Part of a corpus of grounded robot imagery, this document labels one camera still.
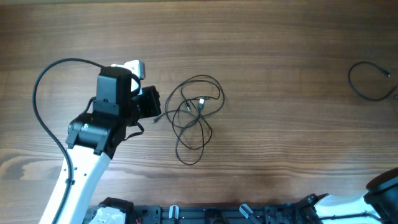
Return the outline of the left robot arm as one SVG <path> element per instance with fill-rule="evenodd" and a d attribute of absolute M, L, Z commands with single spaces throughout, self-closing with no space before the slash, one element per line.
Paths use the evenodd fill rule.
<path fill-rule="evenodd" d="M 159 93 L 141 87 L 143 62 L 133 60 L 100 70 L 96 96 L 68 127 L 67 155 L 41 223 L 82 223 L 98 182 L 120 143 L 129 139 L 128 127 L 160 115 Z"/>

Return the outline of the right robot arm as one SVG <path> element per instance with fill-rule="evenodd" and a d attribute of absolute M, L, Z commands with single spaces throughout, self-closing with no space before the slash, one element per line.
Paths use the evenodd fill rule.
<path fill-rule="evenodd" d="M 397 224 L 397 168 L 373 178 L 364 193 L 308 196 L 295 213 L 299 223 Z"/>

